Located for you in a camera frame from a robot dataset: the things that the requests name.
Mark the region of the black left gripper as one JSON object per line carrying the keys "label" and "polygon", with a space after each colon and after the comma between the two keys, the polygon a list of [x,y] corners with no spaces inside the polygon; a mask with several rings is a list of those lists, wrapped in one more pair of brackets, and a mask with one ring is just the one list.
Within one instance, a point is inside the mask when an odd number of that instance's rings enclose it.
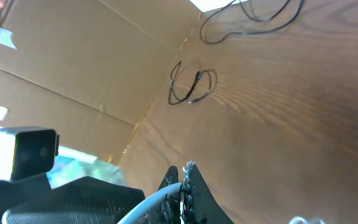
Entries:
{"label": "black left gripper", "polygon": [[117,223],[145,198],[142,190],[82,177],[55,189],[46,175],[0,180],[0,223]]}

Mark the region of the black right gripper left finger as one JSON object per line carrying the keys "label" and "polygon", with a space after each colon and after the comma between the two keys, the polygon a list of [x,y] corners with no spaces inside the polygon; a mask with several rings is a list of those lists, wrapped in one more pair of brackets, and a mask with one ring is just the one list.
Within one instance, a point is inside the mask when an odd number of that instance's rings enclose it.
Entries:
{"label": "black right gripper left finger", "polygon": [[181,182],[178,169],[171,166],[161,181],[158,192],[165,192],[146,214],[136,221],[138,224],[180,224]]}

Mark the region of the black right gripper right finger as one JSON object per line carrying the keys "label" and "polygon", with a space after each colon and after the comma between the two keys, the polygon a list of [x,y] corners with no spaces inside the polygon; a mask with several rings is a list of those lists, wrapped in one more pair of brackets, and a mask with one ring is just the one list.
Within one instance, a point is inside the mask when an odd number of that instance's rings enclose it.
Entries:
{"label": "black right gripper right finger", "polygon": [[181,190],[183,222],[185,224],[233,224],[234,222],[215,201],[196,164],[188,161],[183,169],[185,175]]}

